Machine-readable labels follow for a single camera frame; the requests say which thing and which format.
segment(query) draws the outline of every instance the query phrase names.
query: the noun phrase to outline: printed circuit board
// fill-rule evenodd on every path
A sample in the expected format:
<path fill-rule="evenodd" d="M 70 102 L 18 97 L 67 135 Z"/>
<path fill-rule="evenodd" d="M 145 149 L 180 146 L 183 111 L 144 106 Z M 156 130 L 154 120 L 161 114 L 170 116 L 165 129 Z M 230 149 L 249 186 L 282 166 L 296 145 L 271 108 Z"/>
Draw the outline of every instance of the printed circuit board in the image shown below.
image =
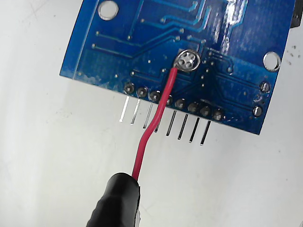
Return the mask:
<path fill-rule="evenodd" d="M 157 103 L 177 55 L 193 50 L 200 63 L 178 73 L 168 106 L 260 134 L 294 3 L 84 0 L 60 74 Z"/>

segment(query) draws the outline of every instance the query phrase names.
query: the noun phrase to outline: blue circuit board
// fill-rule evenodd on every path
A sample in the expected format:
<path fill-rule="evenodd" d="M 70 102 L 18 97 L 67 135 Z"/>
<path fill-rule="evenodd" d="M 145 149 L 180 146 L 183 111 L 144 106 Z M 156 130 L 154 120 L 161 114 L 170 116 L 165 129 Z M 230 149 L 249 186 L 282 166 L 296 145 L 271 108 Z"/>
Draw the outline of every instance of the blue circuit board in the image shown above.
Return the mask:
<path fill-rule="evenodd" d="M 121 93 L 132 83 L 137 97 L 140 87 L 163 91 L 178 53 L 195 50 L 201 64 L 178 74 L 169 107 L 178 109 L 175 101 L 184 99 L 181 111 L 204 117 L 199 110 L 208 106 L 222 111 L 218 122 L 260 134 L 278 75 L 263 59 L 269 52 L 282 59 L 295 0 L 114 1 L 119 11 L 112 20 L 99 16 L 103 0 L 83 1 L 62 76 Z M 188 111 L 192 103 L 195 113 Z"/>

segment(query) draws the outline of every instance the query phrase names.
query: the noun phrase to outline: white background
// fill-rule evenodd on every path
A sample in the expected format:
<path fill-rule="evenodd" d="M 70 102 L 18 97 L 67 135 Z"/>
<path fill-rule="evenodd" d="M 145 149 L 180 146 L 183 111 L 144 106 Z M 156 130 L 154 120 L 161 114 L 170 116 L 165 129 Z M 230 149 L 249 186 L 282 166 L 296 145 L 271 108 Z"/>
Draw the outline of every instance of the white background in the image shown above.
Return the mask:
<path fill-rule="evenodd" d="M 149 107 L 59 76 L 81 0 L 0 1 L 0 226 L 84 227 L 131 173 Z M 303 220 L 303 27 L 292 29 L 260 136 L 172 111 L 148 143 L 142 227 L 297 227 Z"/>

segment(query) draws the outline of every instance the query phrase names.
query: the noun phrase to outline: wire insulation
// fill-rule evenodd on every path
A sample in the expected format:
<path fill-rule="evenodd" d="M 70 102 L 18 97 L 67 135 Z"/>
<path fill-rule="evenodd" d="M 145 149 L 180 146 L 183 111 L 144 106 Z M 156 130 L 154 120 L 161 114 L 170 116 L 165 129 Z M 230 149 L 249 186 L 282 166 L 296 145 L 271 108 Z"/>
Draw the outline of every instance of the wire insulation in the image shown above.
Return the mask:
<path fill-rule="evenodd" d="M 162 116 L 163 112 L 167 103 L 167 100 L 169 98 L 169 95 L 171 93 L 172 88 L 174 87 L 176 77 L 177 77 L 178 69 L 177 68 L 172 68 L 169 73 L 169 78 L 167 80 L 166 86 L 164 88 L 161 100 L 158 105 L 157 112 L 151 122 L 151 124 L 148 126 L 146 131 L 141 137 L 138 151 L 137 151 L 137 156 L 136 156 L 136 161 L 134 163 L 134 169 L 133 169 L 133 174 L 132 177 L 138 181 L 139 178 L 139 173 L 141 170 L 141 165 L 143 161 L 143 156 L 145 152 L 145 147 L 147 144 L 148 139 L 150 138 L 151 134 L 154 132 L 155 128 L 158 126 Z"/>

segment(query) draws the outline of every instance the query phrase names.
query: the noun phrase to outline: black rubber grip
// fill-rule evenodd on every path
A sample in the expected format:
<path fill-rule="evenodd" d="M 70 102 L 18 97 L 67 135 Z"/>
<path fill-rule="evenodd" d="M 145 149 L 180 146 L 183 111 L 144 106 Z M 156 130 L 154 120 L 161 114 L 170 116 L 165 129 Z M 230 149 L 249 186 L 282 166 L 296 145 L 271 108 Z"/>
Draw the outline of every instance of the black rubber grip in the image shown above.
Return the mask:
<path fill-rule="evenodd" d="M 87 227 L 134 227 L 139 202 L 139 184 L 128 174 L 116 174 L 109 179 Z"/>

